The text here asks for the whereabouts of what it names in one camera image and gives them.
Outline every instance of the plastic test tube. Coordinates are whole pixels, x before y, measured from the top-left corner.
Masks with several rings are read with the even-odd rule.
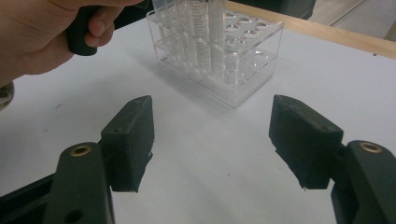
[[[224,79],[225,0],[208,0],[210,70],[218,80]]]
[[[152,4],[154,6],[161,38],[168,50],[168,54],[172,57],[177,57],[177,36],[169,16],[170,13],[167,10],[167,3],[165,0],[152,0]]]
[[[166,13],[168,14],[172,44],[179,62],[186,61],[185,40],[182,36],[182,27],[179,21],[177,0],[165,0]]]
[[[196,41],[196,55],[201,75],[209,73],[210,54],[208,46],[206,0],[191,0],[193,36]]]
[[[185,40],[185,51],[189,67],[197,67],[197,49],[191,15],[191,0],[177,0],[178,18]]]

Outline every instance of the white surface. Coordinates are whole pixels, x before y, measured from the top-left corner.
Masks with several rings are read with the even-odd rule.
[[[274,94],[396,149],[396,61],[284,31],[275,76],[236,109],[161,67],[146,21],[92,57],[16,81],[0,113],[0,195],[53,173],[59,154],[97,142],[136,97],[153,98],[156,139],[139,193],[113,193],[117,223],[335,223],[330,191],[300,189],[268,138]]]

